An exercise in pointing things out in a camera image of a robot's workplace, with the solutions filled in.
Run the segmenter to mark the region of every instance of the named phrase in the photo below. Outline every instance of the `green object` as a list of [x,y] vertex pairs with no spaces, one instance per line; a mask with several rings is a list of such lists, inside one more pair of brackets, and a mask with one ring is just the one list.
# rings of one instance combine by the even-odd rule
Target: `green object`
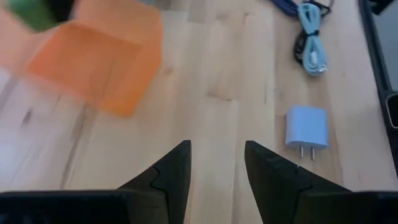
[[36,32],[59,25],[46,0],[7,0],[7,3],[9,10]]

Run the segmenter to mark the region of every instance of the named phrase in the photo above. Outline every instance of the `light blue power adapter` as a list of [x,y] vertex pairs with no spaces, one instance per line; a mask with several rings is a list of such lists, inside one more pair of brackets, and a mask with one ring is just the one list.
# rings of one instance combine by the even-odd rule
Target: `light blue power adapter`
[[304,150],[311,152],[311,160],[315,160],[315,151],[329,147],[328,117],[324,109],[311,106],[293,106],[286,115],[287,147],[300,150],[300,158]]

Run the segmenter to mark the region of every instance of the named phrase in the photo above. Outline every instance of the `wood grain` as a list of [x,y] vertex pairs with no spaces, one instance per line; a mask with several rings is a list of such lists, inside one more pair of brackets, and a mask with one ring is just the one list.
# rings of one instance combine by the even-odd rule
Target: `wood grain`
[[[127,9],[128,1],[78,13],[96,27],[107,7]],[[193,144],[185,223],[261,223],[244,163],[246,140],[351,190],[398,189],[356,1],[336,1],[323,21],[329,64],[318,78],[293,59],[299,22],[269,1],[156,6],[163,63],[128,119],[13,77],[24,73],[35,48],[27,48],[32,34],[0,11],[0,29],[9,31],[0,34],[0,48],[14,58],[0,58],[0,190],[114,189],[184,139]],[[15,46],[4,44],[14,36]],[[284,117],[296,104],[328,112],[331,148],[315,161],[284,147]]]

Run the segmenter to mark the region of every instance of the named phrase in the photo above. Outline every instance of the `wooden table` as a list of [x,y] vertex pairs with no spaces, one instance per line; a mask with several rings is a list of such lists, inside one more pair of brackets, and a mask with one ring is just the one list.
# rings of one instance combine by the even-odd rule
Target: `wooden table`
[[[24,74],[45,38],[0,11],[1,190],[113,189],[184,139],[193,143],[187,223],[261,223],[244,164],[248,139],[351,190],[398,189],[356,1],[337,1],[323,21],[329,70],[319,78],[292,57],[299,22],[269,1],[157,7],[164,62],[129,119],[11,76]],[[315,161],[284,147],[294,104],[328,110],[331,149]]]

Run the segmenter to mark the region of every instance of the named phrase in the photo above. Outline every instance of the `orange plastic cup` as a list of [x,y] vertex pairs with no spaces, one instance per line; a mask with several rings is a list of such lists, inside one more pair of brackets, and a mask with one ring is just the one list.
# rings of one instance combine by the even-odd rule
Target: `orange plastic cup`
[[30,75],[91,105],[129,116],[157,73],[158,10],[132,0],[84,0],[28,64]]

